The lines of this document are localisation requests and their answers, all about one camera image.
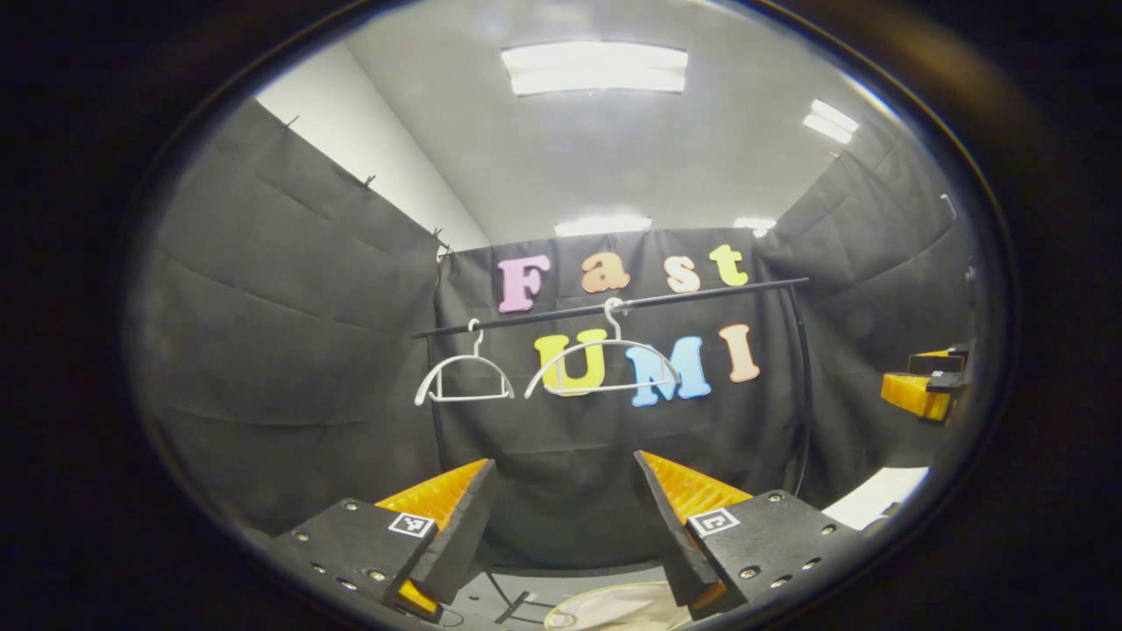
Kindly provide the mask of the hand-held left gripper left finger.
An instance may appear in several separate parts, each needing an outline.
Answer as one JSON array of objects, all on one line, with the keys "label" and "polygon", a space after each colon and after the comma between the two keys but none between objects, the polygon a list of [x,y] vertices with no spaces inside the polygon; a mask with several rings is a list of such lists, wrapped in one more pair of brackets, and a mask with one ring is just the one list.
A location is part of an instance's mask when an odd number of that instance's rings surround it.
[{"label": "hand-held left gripper left finger", "polygon": [[436,623],[472,579],[498,490],[497,464],[480,459],[389,499],[337,500],[277,534],[272,554],[285,570],[340,592],[365,613]]}]

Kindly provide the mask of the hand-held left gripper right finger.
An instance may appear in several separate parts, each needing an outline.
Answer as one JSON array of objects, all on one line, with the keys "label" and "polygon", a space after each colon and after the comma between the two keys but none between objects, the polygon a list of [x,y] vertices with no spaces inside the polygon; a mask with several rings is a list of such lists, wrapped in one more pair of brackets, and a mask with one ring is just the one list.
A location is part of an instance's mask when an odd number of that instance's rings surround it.
[{"label": "hand-held left gripper right finger", "polygon": [[695,620],[778,606],[858,545],[856,528],[785,491],[749,495],[656,454],[633,459],[657,563]]}]

